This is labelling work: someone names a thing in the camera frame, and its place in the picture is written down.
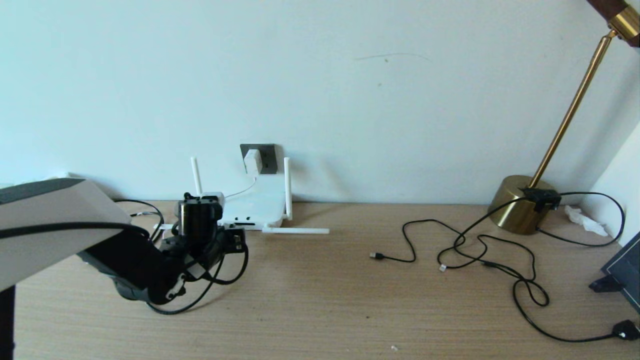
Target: wall outlet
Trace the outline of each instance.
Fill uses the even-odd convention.
[[[256,149],[260,151],[262,157],[262,170],[260,174],[276,174],[278,172],[278,162],[276,159],[276,145],[273,143],[242,143],[240,144],[240,151],[242,152],[242,159],[244,163],[244,157],[246,153]]]

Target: brass lamp base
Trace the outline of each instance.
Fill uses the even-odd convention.
[[[489,211],[499,207],[505,202],[524,197],[520,189],[526,188],[531,177],[523,175],[507,176],[502,180],[500,188],[495,193]],[[553,186],[544,181],[538,181],[536,188],[553,189]],[[536,203],[529,200],[514,202],[500,209],[490,216],[491,220],[499,227],[512,233],[530,235],[536,232],[536,226],[545,218],[550,206],[545,206],[542,211],[535,212]]]

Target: white plug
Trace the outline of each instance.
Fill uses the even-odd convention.
[[[244,156],[244,169],[247,175],[252,178],[257,178],[262,171],[262,156],[257,149],[251,149],[246,152]]]

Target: cable connector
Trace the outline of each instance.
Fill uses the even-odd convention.
[[[552,210],[557,210],[562,200],[560,194],[553,189],[522,188],[520,190],[528,200],[536,203],[533,210],[537,213],[541,212],[547,204],[551,205]]]
[[[612,334],[622,340],[638,340],[640,339],[640,330],[633,321],[625,320],[613,326]]]
[[[498,268],[498,266],[496,266],[497,264],[492,262],[492,261],[482,261],[482,265],[488,267],[488,268]]]

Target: desk surface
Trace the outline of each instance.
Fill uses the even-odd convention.
[[[171,202],[155,202],[168,221]],[[401,234],[408,220],[437,218],[463,229],[484,206],[294,205],[287,226],[330,227],[331,235],[248,232],[244,277],[214,286],[194,310],[153,313],[120,298],[111,280],[77,256],[23,281],[17,288],[19,359],[638,359],[638,342],[617,339],[571,344],[537,333],[511,299],[513,278],[473,264],[438,270],[436,255],[451,246],[451,232],[436,224],[408,228],[418,254],[412,264],[375,261],[369,253],[407,258]],[[140,211],[144,206],[127,205]],[[150,228],[155,219],[136,217]],[[546,228],[585,241],[585,233],[558,212]],[[517,236],[490,221],[480,232],[520,241],[536,255],[538,279],[551,305],[538,308],[521,289],[531,317],[567,338],[606,334],[638,314],[619,293],[596,294],[587,285],[619,249],[585,249],[544,235]],[[473,245],[469,251],[478,250]],[[229,256],[231,277],[241,256]],[[529,259],[513,246],[490,243],[487,259],[530,274]],[[451,265],[460,259],[445,258]],[[192,284],[186,299],[202,288]]]

